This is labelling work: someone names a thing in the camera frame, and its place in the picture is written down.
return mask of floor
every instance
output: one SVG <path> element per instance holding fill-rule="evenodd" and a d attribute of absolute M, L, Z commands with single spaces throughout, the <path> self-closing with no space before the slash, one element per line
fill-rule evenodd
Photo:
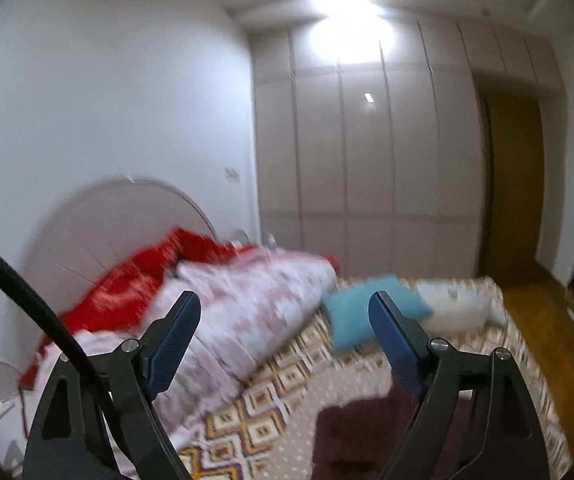
<path fill-rule="evenodd" d="M 505 307 L 547 378 L 574 457 L 574 322 L 566 313 L 564 289 L 552 278 L 501 288 Z"/>

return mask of silver bolt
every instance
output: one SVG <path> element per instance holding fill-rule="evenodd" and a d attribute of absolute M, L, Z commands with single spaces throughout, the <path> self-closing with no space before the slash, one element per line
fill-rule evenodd
<path fill-rule="evenodd" d="M 121 345 L 121 350 L 123 352 L 133 352 L 139 347 L 140 343 L 138 339 L 128 339 L 127 341 L 123 341 Z"/>
<path fill-rule="evenodd" d="M 440 337 L 437 339 L 432 339 L 432 342 L 430 342 L 429 345 L 431 345 L 436 352 L 444 352 L 449 348 L 449 343 Z"/>
<path fill-rule="evenodd" d="M 507 348 L 496 348 L 496 356 L 505 361 L 512 356 L 512 353 Z"/>

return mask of pink and white comforter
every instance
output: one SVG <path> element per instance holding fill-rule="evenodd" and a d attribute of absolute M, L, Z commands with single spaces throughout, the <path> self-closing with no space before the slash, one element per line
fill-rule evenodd
<path fill-rule="evenodd" d="M 298 332 L 324 293 L 336 284 L 331 264 L 313 254 L 258 249 L 228 266 L 180 263 L 167 280 L 140 330 L 81 331 L 75 338 L 87 354 L 110 352 L 124 339 L 139 337 L 165 314 L 184 290 L 201 300 L 201 320 L 170 388 L 154 408 L 176 449 L 190 443 L 201 417 L 235 398 L 241 382 Z M 51 344 L 39 366 L 42 392 L 60 350 Z M 123 474 L 133 466 L 114 447 Z"/>

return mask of doorway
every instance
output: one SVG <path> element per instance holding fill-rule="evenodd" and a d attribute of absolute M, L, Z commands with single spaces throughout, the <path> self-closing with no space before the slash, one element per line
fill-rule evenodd
<path fill-rule="evenodd" d="M 480 272 L 500 285 L 539 275 L 536 251 L 544 195 L 538 102 L 501 91 L 480 92 L 486 154 L 486 225 Z"/>

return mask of bed headboard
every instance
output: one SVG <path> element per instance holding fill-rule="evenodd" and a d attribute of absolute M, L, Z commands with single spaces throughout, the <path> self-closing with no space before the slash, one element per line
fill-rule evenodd
<path fill-rule="evenodd" d="M 21 275 L 56 314 L 71 308 L 112 266 L 179 226 L 216 238 L 205 213 L 185 193 L 149 179 L 117 178 L 72 197 L 45 222 Z M 16 309 L 19 348 L 32 356 L 42 332 Z"/>

